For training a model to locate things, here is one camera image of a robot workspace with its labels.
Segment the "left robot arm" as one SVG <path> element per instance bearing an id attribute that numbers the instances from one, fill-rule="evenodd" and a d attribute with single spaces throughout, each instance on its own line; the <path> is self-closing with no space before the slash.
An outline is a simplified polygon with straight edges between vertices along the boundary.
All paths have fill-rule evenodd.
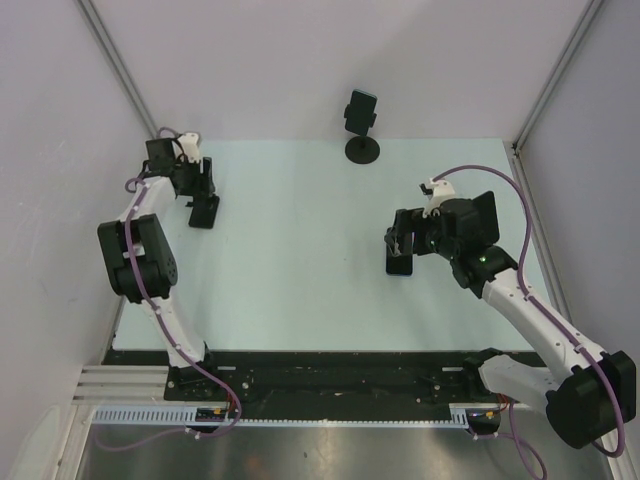
<path id="1" fill-rule="evenodd" d="M 177 295 L 178 264 L 161 220 L 178 199 L 187 200 L 188 226 L 211 230 L 220 198 L 213 161 L 200 151 L 200 135 L 178 133 L 146 142 L 148 158 L 140 173 L 125 183 L 132 199 L 115 220 L 97 228 L 111 288 L 138 305 L 157 327 L 169 364 L 189 368 L 202 363 L 206 342 L 181 311 Z"/>

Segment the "black folding phone stand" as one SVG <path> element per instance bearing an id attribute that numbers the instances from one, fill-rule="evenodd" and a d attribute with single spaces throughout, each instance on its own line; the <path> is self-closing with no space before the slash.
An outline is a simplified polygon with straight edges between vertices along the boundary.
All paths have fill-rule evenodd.
<path id="1" fill-rule="evenodd" d="M 191 209 L 188 225 L 195 229 L 211 230 L 214 227 L 220 198 L 217 195 L 210 197 L 194 197 L 186 204 Z"/>

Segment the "black pole phone stand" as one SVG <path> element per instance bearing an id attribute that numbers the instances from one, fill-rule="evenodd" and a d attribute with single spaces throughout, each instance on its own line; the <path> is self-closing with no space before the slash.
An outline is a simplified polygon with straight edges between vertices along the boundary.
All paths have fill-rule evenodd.
<path id="1" fill-rule="evenodd" d="M 345 155 L 349 161 L 358 165 L 367 165 L 378 159 L 380 147 L 376 140 L 368 134 L 366 136 L 351 134 L 352 137 L 345 145 Z"/>

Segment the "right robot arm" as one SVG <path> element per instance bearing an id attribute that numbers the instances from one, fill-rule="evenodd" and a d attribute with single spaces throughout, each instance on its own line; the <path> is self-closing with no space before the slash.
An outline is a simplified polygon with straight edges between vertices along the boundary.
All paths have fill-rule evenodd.
<path id="1" fill-rule="evenodd" d="M 497 244 L 492 192 L 448 199 L 434 210 L 400 209 L 385 233 L 386 271 L 409 276 L 416 256 L 447 260 L 464 289 L 494 308 L 544 363 L 534 368 L 487 349 L 461 376 L 463 393 L 484 401 L 494 392 L 546 416 L 569 446 L 583 448 L 636 416 L 636 365 L 624 352 L 606 352 L 557 311 L 536 299 L 521 267 Z"/>

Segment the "blue-edged black phone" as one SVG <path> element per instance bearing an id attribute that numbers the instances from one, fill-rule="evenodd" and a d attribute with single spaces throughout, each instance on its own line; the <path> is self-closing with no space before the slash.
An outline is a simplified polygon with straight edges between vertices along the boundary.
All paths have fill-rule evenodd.
<path id="1" fill-rule="evenodd" d="M 389 276 L 410 277 L 413 274 L 413 256 L 396 255 L 391 246 L 386 247 L 385 271 Z"/>

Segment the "teal-edged phone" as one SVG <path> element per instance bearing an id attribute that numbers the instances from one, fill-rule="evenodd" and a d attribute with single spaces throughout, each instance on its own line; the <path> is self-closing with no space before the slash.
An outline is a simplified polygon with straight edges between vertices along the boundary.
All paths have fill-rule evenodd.
<path id="1" fill-rule="evenodd" d="M 359 136 L 366 136 L 373 127 L 377 114 L 377 97 L 371 93 L 355 89 L 345 107 L 345 129 Z"/>

